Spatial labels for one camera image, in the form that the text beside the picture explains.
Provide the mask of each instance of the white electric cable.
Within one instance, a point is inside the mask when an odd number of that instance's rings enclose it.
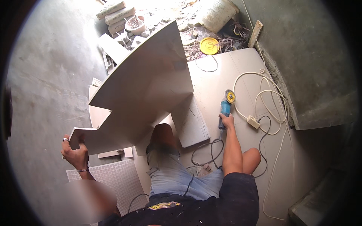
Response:
[[[244,2],[244,0],[242,0],[242,1],[243,1],[243,4],[244,4],[245,11],[246,11],[246,13],[247,13],[247,15],[248,15],[248,18],[249,18],[249,22],[250,22],[251,28],[253,29],[253,24],[251,23],[251,19],[250,19],[248,10],[247,10],[247,8],[246,8],[245,2]],[[254,29],[253,29],[253,34],[254,34],[256,43],[257,43],[257,45],[258,45],[258,49],[259,49],[261,58],[263,59],[263,63],[264,63],[264,69],[260,69],[260,73],[265,73],[265,72],[266,72],[265,60],[264,60],[263,54],[261,53],[261,49],[260,49],[260,46],[259,46],[259,42],[258,42],[258,39],[257,39],[255,33],[254,33]],[[255,115],[257,116],[257,113],[256,113],[256,102],[257,102],[258,97],[260,96],[260,97],[261,97],[261,100],[262,100],[264,106],[266,107],[266,109],[268,110],[268,112],[271,114],[271,116],[272,116],[274,119],[276,119],[276,120],[279,122],[279,129],[278,129],[276,132],[274,132],[274,133],[269,133],[269,132],[266,132],[266,131],[265,131],[264,129],[262,129],[261,127],[259,127],[259,128],[260,128],[263,132],[265,132],[265,133],[267,133],[267,134],[269,134],[269,135],[275,135],[275,134],[277,134],[277,133],[280,131],[280,128],[281,128],[282,123],[283,123],[283,122],[285,123],[286,128],[285,128],[285,131],[284,131],[284,134],[283,134],[282,142],[281,142],[281,145],[280,145],[280,148],[279,148],[277,157],[275,158],[273,170],[272,170],[272,172],[271,172],[270,181],[269,181],[269,183],[268,183],[268,188],[267,188],[267,191],[266,191],[266,193],[265,193],[264,200],[263,200],[263,213],[264,213],[267,217],[285,221],[284,219],[281,219],[281,218],[278,218],[278,217],[273,217],[273,216],[268,215],[268,214],[265,212],[265,201],[266,201],[267,196],[268,196],[268,192],[269,192],[269,189],[270,189],[270,185],[272,184],[272,180],[273,180],[273,176],[274,176],[274,171],[275,171],[275,166],[276,166],[276,164],[277,164],[279,154],[280,154],[280,152],[281,152],[281,150],[282,150],[283,141],[284,141],[284,138],[285,138],[286,131],[288,131],[288,134],[289,134],[290,144],[291,144],[291,151],[292,151],[292,158],[293,158],[293,179],[292,179],[292,191],[291,191],[291,198],[293,199],[294,178],[295,178],[295,158],[294,158],[293,141],[292,141],[292,137],[291,137],[291,135],[290,135],[290,131],[289,131],[289,129],[288,129],[288,124],[287,124],[287,119],[288,119],[288,105],[287,105],[286,99],[285,99],[284,96],[282,95],[281,90],[279,89],[279,87],[278,87],[278,86],[274,83],[274,81],[272,80],[271,75],[270,75],[269,73],[267,73],[267,74],[270,76],[270,78],[268,78],[268,77],[266,77],[265,75],[262,75],[262,74],[260,74],[260,73],[257,73],[257,72],[246,72],[246,73],[243,73],[243,74],[239,75],[239,76],[236,78],[235,82],[234,82],[233,91],[235,92],[236,82],[237,82],[237,80],[238,80],[241,76],[243,76],[243,75],[245,75],[245,74],[257,74],[257,75],[259,75],[259,76],[262,76],[263,78],[262,78],[261,81],[260,81],[260,93],[258,93],[257,97],[255,98],[255,105],[254,105],[254,106],[255,106],[255,108],[254,108],[254,110],[255,110]],[[266,81],[267,81],[268,86],[269,86],[269,90],[261,91],[261,84],[262,84],[263,80],[266,80]],[[271,90],[269,81],[272,82],[272,84],[274,85],[274,87],[277,88],[280,93],[277,93],[277,92]],[[280,117],[280,114],[279,114],[278,110],[277,110],[277,112],[278,112],[278,115],[279,115],[279,119],[278,119],[277,117],[275,117],[275,115],[274,115],[274,114],[270,111],[270,109],[266,106],[266,104],[265,104],[265,102],[264,102],[264,99],[263,99],[263,97],[262,97],[262,95],[261,95],[261,94],[264,93],[264,92],[270,92],[275,107],[276,107],[276,104],[275,104],[275,101],[274,101],[274,98],[273,98],[273,94],[272,94],[272,93],[276,93],[277,95],[279,95],[280,97],[282,97],[283,102],[284,102],[284,106],[285,106],[285,117],[284,117],[283,120],[281,120],[281,117]],[[235,110],[236,110],[236,112],[237,112],[239,115],[241,115],[242,117],[244,117],[245,119],[247,119],[247,117],[245,117],[243,114],[241,114],[241,112],[239,112],[239,110],[237,109],[237,106],[236,106],[236,105],[235,105]]]

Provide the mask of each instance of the bracelet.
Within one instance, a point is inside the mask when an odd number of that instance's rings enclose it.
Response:
[[[84,169],[84,170],[77,170],[77,172],[84,172],[84,171],[88,171],[89,170],[89,167],[87,167],[87,169]]]

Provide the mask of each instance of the right hand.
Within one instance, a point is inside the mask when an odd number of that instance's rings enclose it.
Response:
[[[234,116],[231,113],[229,117],[226,117],[225,115],[220,113],[219,117],[223,120],[225,128],[230,129],[234,127]]]
[[[64,138],[69,139],[69,135],[65,134]],[[84,138],[79,138],[78,149],[72,150],[68,141],[62,142],[62,150],[60,151],[64,158],[72,164],[77,170],[85,170],[88,167],[88,149],[84,144]]]

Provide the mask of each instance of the angle grinder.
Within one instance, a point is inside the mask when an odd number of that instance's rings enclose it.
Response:
[[[232,90],[227,89],[225,91],[224,99],[220,103],[221,113],[223,115],[225,115],[226,117],[229,117],[231,105],[233,103],[235,103],[235,101],[236,101],[235,93]],[[219,129],[225,130],[225,126],[224,126],[223,120],[221,118],[219,118]]]

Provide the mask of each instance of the foot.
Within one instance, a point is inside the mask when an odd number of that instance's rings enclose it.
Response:
[[[202,168],[198,174],[198,177],[206,176],[207,174],[209,174],[211,172],[212,172],[211,166],[207,163],[202,166]]]

